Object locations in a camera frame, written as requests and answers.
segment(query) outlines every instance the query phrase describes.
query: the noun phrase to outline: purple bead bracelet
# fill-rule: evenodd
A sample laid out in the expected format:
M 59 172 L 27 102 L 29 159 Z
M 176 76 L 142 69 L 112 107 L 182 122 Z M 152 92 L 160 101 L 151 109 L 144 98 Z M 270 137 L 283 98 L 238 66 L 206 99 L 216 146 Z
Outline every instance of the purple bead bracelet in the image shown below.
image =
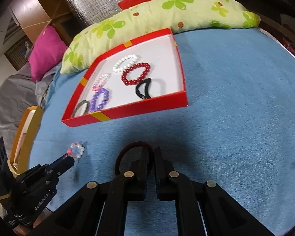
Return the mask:
M 101 103 L 97 106 L 96 106 L 96 100 L 99 96 L 99 94 L 103 93 L 104 94 L 104 97 L 103 97 L 103 100 L 101 101 Z M 90 102 L 90 110 L 89 112 L 96 112 L 96 111 L 99 111 L 99 110 L 102 110 L 104 108 L 104 105 L 106 105 L 107 101 L 109 100 L 109 91 L 106 90 L 105 88 L 100 88 L 98 91 L 95 92 L 91 102 Z

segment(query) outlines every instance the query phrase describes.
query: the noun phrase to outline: black hair tie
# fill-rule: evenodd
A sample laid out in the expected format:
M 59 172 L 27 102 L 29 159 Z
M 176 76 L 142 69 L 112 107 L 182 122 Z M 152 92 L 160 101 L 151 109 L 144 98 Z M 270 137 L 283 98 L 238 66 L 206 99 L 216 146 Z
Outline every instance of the black hair tie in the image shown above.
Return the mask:
M 115 175 L 118 176 L 120 175 L 120 163 L 121 160 L 123 158 L 123 156 L 132 148 L 135 147 L 145 147 L 148 150 L 148 162 L 147 162 L 147 176 L 150 174 L 153 164 L 154 164 L 154 152 L 153 152 L 153 148 L 145 142 L 142 141 L 138 141 L 138 142 L 133 142 L 131 144 L 128 144 L 125 148 L 123 148 L 120 152 L 120 154 L 118 155 L 116 162 L 115 162 Z
M 142 95 L 142 94 L 140 93 L 140 91 L 139 91 L 139 87 L 140 87 L 142 84 L 144 84 L 144 83 L 146 83 L 145 88 L 144 88 L 145 96 Z M 142 80 L 142 81 L 140 81 L 140 82 L 138 83 L 138 85 L 136 86 L 136 94 L 137 94 L 137 96 L 138 96 L 139 98 L 142 98 L 142 99 L 148 99 L 148 98 L 151 98 L 150 95 L 149 95 L 149 93 L 148 93 L 148 88 L 149 88 L 149 86 L 150 86 L 150 83 L 151 83 L 151 78 L 147 78 L 147 79 Z

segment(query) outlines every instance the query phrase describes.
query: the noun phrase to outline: wooden furniture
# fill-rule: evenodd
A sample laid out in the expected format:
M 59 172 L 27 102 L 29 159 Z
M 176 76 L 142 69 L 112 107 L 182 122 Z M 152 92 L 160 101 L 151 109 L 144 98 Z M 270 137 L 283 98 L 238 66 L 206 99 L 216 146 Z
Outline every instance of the wooden furniture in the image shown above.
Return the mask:
M 13 0 L 10 8 L 32 43 L 47 25 L 53 26 L 67 45 L 78 33 L 68 34 L 62 26 L 73 18 L 65 0 Z
M 30 152 L 34 143 L 36 133 L 39 129 L 43 110 L 39 106 L 28 107 L 15 135 L 11 157 L 9 160 L 10 170 L 20 175 L 28 170 Z

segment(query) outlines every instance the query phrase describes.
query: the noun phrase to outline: white bead bracelet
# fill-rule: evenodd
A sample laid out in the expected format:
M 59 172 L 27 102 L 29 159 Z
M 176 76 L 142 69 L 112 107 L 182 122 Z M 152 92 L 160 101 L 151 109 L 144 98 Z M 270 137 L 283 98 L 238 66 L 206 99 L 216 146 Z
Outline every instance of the white bead bracelet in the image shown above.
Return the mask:
M 122 66 L 121 64 L 123 62 L 128 62 L 126 65 Z M 132 65 L 134 65 L 138 61 L 138 57 L 135 54 L 130 54 L 128 56 L 123 57 L 121 60 L 119 60 L 114 66 L 113 66 L 113 71 L 115 73 L 123 72 Z

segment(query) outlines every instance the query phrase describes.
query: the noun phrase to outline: orange box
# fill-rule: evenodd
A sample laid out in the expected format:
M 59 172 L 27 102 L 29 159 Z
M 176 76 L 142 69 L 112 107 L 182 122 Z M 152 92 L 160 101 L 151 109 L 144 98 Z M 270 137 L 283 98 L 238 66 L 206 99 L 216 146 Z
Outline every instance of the orange box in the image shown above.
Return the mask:
M 175 55 L 176 60 L 178 61 L 179 67 L 180 67 L 180 73 L 181 73 L 181 80 L 183 85 L 183 90 L 165 94 L 161 96 L 157 96 L 150 99 L 144 99 L 132 103 L 127 103 L 125 105 L 121 106 L 115 106 L 107 109 L 103 109 L 97 112 L 92 112 L 86 115 L 72 117 L 72 113 L 74 111 L 74 108 L 76 107 L 81 94 L 83 93 L 83 90 L 85 86 L 88 83 L 88 80 L 92 76 L 94 70 L 98 66 L 98 64 L 109 58 L 110 56 L 119 53 L 121 51 L 124 51 L 128 49 L 129 47 L 141 44 L 143 42 L 162 37 L 165 35 L 171 35 L 171 38 L 173 40 L 173 45 L 175 46 Z M 188 106 L 187 101 L 187 95 L 186 95 L 186 85 L 185 85 L 185 78 L 183 74 L 183 67 L 181 64 L 181 59 L 178 53 L 177 44 L 175 42 L 174 36 L 171 32 L 170 28 L 158 30 L 140 37 L 137 37 L 135 39 L 132 39 L 130 41 L 125 42 L 122 45 L 119 45 L 99 57 L 95 59 L 93 64 L 87 69 L 86 73 L 80 80 L 76 90 L 74 91 L 71 100 L 69 101 L 67 108 L 63 114 L 63 117 L 61 121 L 68 125 L 69 127 L 76 127 L 84 124 L 94 123 L 94 122 L 100 122 L 100 121 L 107 121 L 132 115 L 138 115 L 142 113 L 148 113 L 148 112 L 156 112 L 161 110 L 167 110 L 167 109 L 173 109 L 173 108 L 179 108 Z
M 28 170 L 30 152 L 41 123 L 43 110 L 38 106 L 28 107 L 22 117 L 13 141 L 10 168 L 19 175 Z

